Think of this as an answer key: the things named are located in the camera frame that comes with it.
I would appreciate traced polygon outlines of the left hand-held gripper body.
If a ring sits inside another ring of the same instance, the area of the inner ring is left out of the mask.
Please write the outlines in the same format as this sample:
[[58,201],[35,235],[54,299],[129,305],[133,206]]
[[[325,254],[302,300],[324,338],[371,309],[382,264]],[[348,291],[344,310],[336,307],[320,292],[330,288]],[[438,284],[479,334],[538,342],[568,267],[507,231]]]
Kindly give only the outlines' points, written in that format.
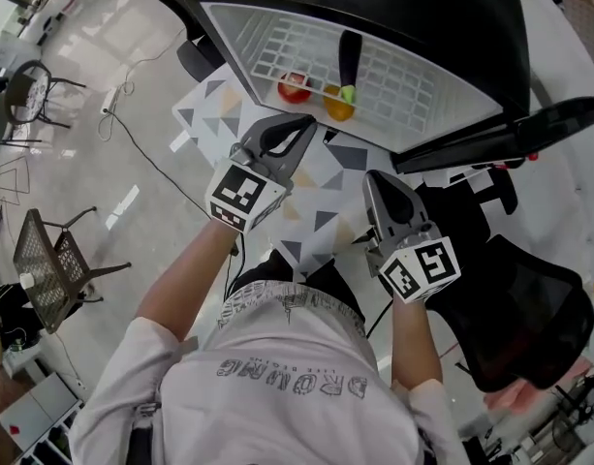
[[260,119],[233,144],[229,156],[217,165],[204,197],[210,217],[239,233],[255,229],[288,196],[301,157],[299,143],[284,157],[269,157],[260,148],[262,128]]

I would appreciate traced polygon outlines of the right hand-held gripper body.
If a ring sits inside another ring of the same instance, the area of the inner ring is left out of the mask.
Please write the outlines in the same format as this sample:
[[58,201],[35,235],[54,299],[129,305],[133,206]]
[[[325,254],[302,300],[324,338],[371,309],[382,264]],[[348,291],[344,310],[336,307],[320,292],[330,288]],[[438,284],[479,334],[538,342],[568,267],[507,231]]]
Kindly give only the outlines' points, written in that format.
[[[379,190],[382,180],[410,194],[413,218],[408,224],[397,224],[390,219]],[[405,303],[425,301],[460,276],[451,240],[428,217],[417,192],[379,170],[366,173],[362,190],[370,225],[366,234],[366,261],[370,275],[380,279],[391,296]]]

